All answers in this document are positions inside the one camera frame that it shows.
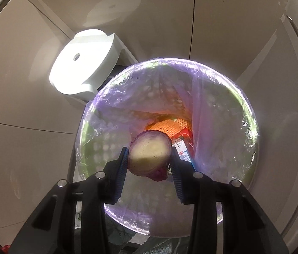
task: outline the plastic bag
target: plastic bag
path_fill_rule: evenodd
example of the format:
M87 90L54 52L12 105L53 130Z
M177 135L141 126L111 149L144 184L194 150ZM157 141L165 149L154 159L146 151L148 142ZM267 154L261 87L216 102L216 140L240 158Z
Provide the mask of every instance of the plastic bag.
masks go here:
M239 179L249 185L258 154L258 126L247 98L218 72L169 58L128 67L87 104L76 142L81 177L103 170L163 115L192 121L197 171L215 181ZM128 171L119 202L105 205L105 211L133 231L183 237L190 234L193 205L180 203L171 176L156 182Z

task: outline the red object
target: red object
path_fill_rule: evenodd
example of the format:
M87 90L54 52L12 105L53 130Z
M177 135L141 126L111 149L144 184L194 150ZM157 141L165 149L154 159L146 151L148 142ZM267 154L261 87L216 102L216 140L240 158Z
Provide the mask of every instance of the red object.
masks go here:
M194 141L192 138L192 131L187 127L182 129L180 132L171 137L172 143L175 143L178 139L183 139L186 144L187 150L192 158L194 158Z
M169 163L166 163L161 168L157 169L154 173L151 173L148 178L151 178L153 181L164 181L168 178L168 166Z
M1 249L5 254L8 254L9 248L10 248L10 245L6 245L6 246L2 247Z

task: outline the trash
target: trash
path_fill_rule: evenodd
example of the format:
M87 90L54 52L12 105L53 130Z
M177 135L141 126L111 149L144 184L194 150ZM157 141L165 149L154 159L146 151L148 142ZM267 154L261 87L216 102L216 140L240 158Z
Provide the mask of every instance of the trash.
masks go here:
M238 179L249 186L258 155L258 126L247 98L211 68L169 58L128 67L87 104L76 143L81 177L101 171L139 133L167 119L192 122L193 149L188 153L196 171L215 181ZM145 235L190 235L193 205L180 203L171 175L156 182L128 171L119 202L106 204L105 211Z
M167 179L171 147L171 139L161 131L140 133L129 147L128 170L153 181Z

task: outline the onion skin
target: onion skin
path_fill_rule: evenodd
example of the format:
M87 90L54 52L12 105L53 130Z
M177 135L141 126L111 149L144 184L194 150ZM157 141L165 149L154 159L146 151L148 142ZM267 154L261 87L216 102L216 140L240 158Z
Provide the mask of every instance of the onion skin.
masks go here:
M167 179L171 148L171 139L161 131L140 133L129 146L129 171L154 181Z

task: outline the clear plastic liner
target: clear plastic liner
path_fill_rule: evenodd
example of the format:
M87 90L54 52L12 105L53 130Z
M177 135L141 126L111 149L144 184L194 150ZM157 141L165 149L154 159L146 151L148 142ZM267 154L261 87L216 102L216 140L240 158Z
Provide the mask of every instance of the clear plastic liner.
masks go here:
M169 58L128 67L87 104L76 142L81 177L103 170L162 115L192 121L197 171L215 181L238 179L249 186L258 126L244 93L207 66ZM105 205L105 211L133 231L173 238L190 234L193 205L180 203L171 176L156 182L128 171L120 200Z

